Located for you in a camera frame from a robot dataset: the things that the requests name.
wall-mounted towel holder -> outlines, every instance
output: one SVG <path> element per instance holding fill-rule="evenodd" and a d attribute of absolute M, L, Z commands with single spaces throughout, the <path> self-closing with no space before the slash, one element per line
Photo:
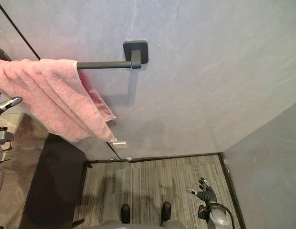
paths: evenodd
<path fill-rule="evenodd" d="M 141 64 L 148 63 L 147 41 L 124 42 L 126 61 L 117 62 L 78 62 L 77 69 L 95 68 L 141 68 Z"/>

black shoe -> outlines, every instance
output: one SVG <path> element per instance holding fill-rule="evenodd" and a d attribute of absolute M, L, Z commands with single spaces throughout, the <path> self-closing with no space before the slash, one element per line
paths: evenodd
<path fill-rule="evenodd" d="M 128 204 L 124 204 L 120 210 L 120 221 L 122 223 L 130 223 L 130 218 L 131 218 L 130 207 Z"/>
<path fill-rule="evenodd" d="M 163 204 L 162 213 L 161 213 L 161 223 L 163 221 L 170 220 L 171 218 L 171 205 L 169 202 Z"/>

gray wall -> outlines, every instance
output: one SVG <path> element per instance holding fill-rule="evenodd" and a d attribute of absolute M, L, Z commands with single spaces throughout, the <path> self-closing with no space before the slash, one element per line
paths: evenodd
<path fill-rule="evenodd" d="M 296 102 L 296 0 L 0 2 L 42 58 L 123 60 L 124 41 L 149 42 L 141 70 L 86 71 L 122 158 L 223 151 Z M 0 31 L 11 57 L 35 59 Z"/>
<path fill-rule="evenodd" d="M 296 229 L 296 104 L 224 156 L 247 228 Z"/>

carpet floor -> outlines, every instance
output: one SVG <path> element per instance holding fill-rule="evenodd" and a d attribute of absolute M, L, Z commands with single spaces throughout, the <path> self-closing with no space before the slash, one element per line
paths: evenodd
<path fill-rule="evenodd" d="M 126 203 L 131 208 L 132 223 L 159 225 L 165 201 L 172 205 L 171 219 L 181 221 L 188 229 L 206 229 L 206 222 L 197 216 L 203 202 L 185 191 L 186 187 L 199 189 L 200 177 L 209 180 L 218 202 L 231 210 L 235 228 L 240 228 L 218 155 L 92 166 L 87 169 L 81 205 L 76 206 L 74 214 L 74 221 L 85 222 L 76 229 L 119 219 L 120 208 Z"/>

pink towel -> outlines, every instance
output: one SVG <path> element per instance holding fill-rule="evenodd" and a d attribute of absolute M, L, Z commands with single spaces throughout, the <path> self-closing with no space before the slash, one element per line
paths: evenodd
<path fill-rule="evenodd" d="M 79 76 L 76 64 L 73 60 L 0 60 L 0 90 L 9 97 L 22 97 L 22 105 L 53 134 L 72 142 L 88 136 L 116 141 L 106 124 L 116 117 Z"/>

